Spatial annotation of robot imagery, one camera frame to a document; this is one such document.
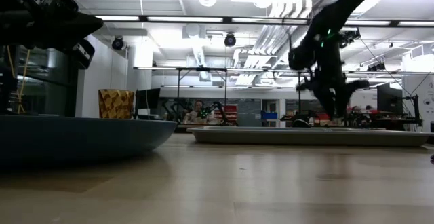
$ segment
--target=table surface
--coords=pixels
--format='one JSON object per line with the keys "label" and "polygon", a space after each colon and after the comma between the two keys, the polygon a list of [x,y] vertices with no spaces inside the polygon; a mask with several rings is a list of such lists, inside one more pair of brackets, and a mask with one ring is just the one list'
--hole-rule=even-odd
{"label": "table surface", "polygon": [[174,134],[151,155],[1,173],[12,223],[432,224],[433,149],[200,145]]}

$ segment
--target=glass wall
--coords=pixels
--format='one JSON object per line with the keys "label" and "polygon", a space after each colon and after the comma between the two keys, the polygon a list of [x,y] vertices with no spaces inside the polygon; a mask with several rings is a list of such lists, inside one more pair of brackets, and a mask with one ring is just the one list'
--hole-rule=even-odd
{"label": "glass wall", "polygon": [[[22,106],[30,115],[75,115],[78,65],[68,55],[54,49],[28,50],[24,46],[12,52],[12,64],[18,77],[18,93],[22,91]],[[0,47],[0,65],[10,68],[6,47]],[[26,67],[26,78],[23,79]],[[18,104],[12,105],[13,111]]]}

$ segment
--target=gray tray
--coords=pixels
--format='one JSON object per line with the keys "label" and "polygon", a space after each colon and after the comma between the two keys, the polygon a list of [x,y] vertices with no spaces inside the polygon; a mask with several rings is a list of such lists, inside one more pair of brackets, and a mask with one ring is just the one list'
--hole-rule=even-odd
{"label": "gray tray", "polygon": [[45,116],[0,116],[1,166],[104,161],[148,153],[176,122]]}
{"label": "gray tray", "polygon": [[205,126],[188,129],[199,143],[357,145],[419,147],[431,133],[350,128],[262,128]]}

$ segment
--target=white tray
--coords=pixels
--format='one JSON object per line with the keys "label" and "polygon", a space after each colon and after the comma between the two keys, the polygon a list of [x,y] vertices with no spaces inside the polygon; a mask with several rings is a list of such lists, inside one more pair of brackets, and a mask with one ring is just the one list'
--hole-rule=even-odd
{"label": "white tray", "polygon": [[205,126],[190,128],[199,143],[270,145],[354,145],[419,147],[431,133],[350,128],[263,128]]}

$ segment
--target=security camera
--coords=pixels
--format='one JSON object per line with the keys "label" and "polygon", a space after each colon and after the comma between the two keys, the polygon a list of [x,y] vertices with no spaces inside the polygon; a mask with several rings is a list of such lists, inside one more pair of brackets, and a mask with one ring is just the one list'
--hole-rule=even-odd
{"label": "security camera", "polygon": [[114,50],[123,50],[126,47],[125,42],[123,42],[123,37],[115,37],[115,40],[112,42],[111,47]]}
{"label": "security camera", "polygon": [[237,40],[233,33],[228,33],[224,39],[224,45],[226,47],[233,47],[237,43]]}

